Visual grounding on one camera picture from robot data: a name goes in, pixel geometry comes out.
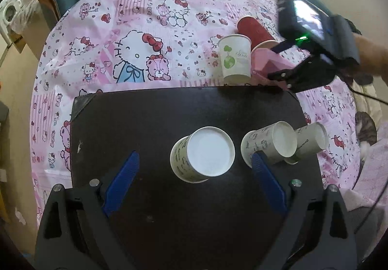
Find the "person's right hand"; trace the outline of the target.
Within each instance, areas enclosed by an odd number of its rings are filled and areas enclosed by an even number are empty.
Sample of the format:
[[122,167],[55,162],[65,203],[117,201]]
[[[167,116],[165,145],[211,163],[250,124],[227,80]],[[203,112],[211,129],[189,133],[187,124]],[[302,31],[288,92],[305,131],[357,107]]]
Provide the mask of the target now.
[[388,74],[388,50],[386,47],[376,44],[376,42],[367,39],[359,34],[354,34],[360,65],[358,71],[380,76],[387,83]]

